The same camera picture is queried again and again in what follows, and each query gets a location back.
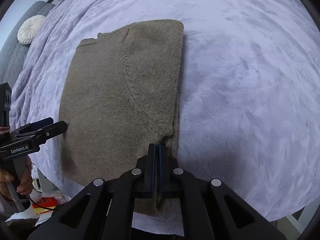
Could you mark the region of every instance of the black cable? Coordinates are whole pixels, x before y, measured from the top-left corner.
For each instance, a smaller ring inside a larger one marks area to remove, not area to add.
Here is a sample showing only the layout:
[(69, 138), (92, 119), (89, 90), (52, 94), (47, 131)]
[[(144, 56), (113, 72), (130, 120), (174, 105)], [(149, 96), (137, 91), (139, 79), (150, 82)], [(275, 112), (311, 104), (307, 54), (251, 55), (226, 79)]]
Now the black cable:
[(50, 210), (50, 211), (55, 211), (53, 208), (47, 208), (47, 207), (43, 207), (43, 206), (40, 206), (39, 204), (37, 204), (36, 202), (34, 202), (30, 197), (29, 197), (30, 201), (35, 204), (37, 207), (40, 207), (40, 208), (43, 208), (43, 209), (46, 209), (46, 210)]
[(38, 193), (41, 193), (41, 194), (43, 193), (43, 192), (41, 192), (41, 191), (36, 190), (36, 188), (35, 188), (33, 185), (32, 185), (32, 187), (33, 187), (33, 190), (34, 190), (34, 191), (36, 191), (36, 192), (38, 192)]

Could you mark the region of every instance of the human hand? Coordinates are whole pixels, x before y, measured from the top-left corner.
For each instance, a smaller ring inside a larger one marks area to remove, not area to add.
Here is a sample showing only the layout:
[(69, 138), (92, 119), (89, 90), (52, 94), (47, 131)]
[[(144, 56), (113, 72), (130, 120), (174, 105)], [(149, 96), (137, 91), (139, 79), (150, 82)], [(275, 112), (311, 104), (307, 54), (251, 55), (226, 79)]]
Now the human hand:
[[(20, 185), (17, 187), (17, 193), (21, 195), (28, 195), (32, 192), (31, 165), (32, 163), (28, 156), (26, 169), (21, 176)], [(7, 171), (0, 169), (0, 194), (10, 200), (12, 200), (12, 197), (5, 183), (11, 181), (13, 181), (13, 176)]]

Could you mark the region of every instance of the gray headboard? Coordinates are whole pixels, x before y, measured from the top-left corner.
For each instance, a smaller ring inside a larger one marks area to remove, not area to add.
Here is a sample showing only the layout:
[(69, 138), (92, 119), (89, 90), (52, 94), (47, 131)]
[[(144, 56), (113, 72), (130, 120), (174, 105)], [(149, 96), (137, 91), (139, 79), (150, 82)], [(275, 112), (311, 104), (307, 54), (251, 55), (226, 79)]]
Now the gray headboard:
[(34, 15), (47, 16), (54, 6), (43, 1), (35, 2), (17, 22), (0, 51), (0, 84), (8, 82), (12, 88), (23, 68), (30, 45), (18, 42), (17, 34), (21, 24)]

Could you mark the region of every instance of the bed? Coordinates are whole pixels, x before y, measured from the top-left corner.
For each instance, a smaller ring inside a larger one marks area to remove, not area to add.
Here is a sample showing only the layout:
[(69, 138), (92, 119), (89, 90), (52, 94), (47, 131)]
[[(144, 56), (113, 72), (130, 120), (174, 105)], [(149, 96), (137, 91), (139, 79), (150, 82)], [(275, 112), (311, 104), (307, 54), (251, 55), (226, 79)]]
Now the bed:
[[(299, 0), (61, 0), (12, 89), (12, 128), (49, 116), (58, 121), (82, 39), (153, 19), (185, 26), (179, 166), (223, 180), (269, 221), (319, 196), (320, 33)], [(30, 157), (73, 197), (83, 186), (62, 175), (60, 139)], [(132, 226), (183, 235), (178, 209), (135, 213)]]

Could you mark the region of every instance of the white wall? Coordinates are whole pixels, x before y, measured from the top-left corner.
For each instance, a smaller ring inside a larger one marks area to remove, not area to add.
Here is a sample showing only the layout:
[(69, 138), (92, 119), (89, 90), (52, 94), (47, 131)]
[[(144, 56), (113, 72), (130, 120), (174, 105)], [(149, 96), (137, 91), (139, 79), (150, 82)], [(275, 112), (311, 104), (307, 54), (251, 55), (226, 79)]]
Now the white wall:
[(0, 50), (21, 16), (37, 1), (47, 0), (15, 0), (0, 21)]
[(316, 198), (313, 202), (304, 207), (298, 220), (296, 220), (292, 215), (289, 215), (279, 219), (276, 227), (284, 234), (287, 240), (297, 240), (303, 230), (305, 230), (310, 223), (319, 205), (320, 197)]

